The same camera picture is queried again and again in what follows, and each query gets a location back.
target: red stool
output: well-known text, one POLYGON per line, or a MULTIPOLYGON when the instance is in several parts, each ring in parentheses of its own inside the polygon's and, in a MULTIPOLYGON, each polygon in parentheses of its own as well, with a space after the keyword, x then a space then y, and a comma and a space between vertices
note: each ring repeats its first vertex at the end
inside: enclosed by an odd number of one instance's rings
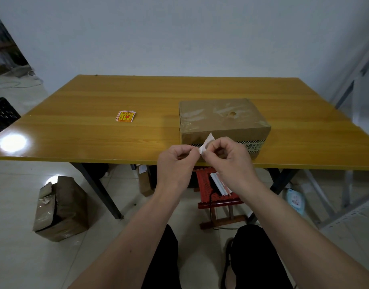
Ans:
POLYGON ((198 203, 198 209, 210 208, 211 212, 211 221, 200 223, 199 226, 201 229, 208 229, 247 220, 246 215, 234 216, 233 214, 233 205, 243 204, 237 194, 232 193, 231 196, 219 196, 217 193, 212 193, 213 190, 210 185, 209 175, 216 172, 213 167, 195 169, 194 171, 197 173, 199 191, 201 193, 201 202, 198 203), (228 206, 229 217, 217 219, 215 208, 222 206, 228 206))

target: cardboard box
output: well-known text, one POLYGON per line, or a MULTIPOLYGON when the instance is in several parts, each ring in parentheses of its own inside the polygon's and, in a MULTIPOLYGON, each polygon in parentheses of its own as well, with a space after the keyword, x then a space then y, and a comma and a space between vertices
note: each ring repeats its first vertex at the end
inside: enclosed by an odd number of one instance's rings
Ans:
POLYGON ((138 173, 138 178, 139 178, 139 192, 143 195, 143 196, 150 196, 154 193, 154 190, 151 188, 151 184, 150 184, 150 179, 149 179, 149 175, 148 175, 148 169, 149 166, 148 165, 138 165, 136 168, 136 171, 138 173))
POLYGON ((67 176, 40 189, 33 231, 53 242, 88 229, 87 195, 67 176))
POLYGON ((212 133, 246 146, 256 158, 271 126, 248 99, 217 99, 179 102, 181 143, 200 147, 212 133))

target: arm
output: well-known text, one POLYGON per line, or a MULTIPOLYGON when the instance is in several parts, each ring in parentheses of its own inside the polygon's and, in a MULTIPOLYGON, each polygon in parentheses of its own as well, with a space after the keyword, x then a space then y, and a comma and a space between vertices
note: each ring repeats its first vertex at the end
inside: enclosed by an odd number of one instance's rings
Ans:
POLYGON ((171 146, 159 155, 154 195, 70 289, 140 288, 166 224, 187 188, 199 150, 171 146), (182 160, 178 157, 188 156, 182 160))
POLYGON ((369 271, 258 179, 244 145, 219 138, 210 142, 202 156, 258 217, 300 288, 369 288, 369 271), (226 159, 215 154, 221 148, 226 159))

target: black pants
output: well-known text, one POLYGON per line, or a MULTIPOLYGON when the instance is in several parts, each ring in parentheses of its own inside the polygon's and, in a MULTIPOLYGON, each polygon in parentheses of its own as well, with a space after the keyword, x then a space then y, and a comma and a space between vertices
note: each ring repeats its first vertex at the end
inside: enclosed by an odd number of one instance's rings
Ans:
MULTIPOLYGON (((142 289, 181 288, 177 258, 178 241, 167 225, 144 277, 142 289)), ((231 247, 231 268, 236 276, 236 289, 293 288, 274 246, 257 225, 245 225, 238 229, 231 247)))

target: table top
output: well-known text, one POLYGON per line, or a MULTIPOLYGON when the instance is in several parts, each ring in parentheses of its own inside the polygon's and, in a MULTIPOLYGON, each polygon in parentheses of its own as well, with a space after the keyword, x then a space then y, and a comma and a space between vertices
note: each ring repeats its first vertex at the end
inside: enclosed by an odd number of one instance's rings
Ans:
POLYGON ((0 133, 0 160, 155 164, 179 101, 244 97, 272 126, 256 167, 369 170, 369 136, 298 78, 78 75, 0 133))

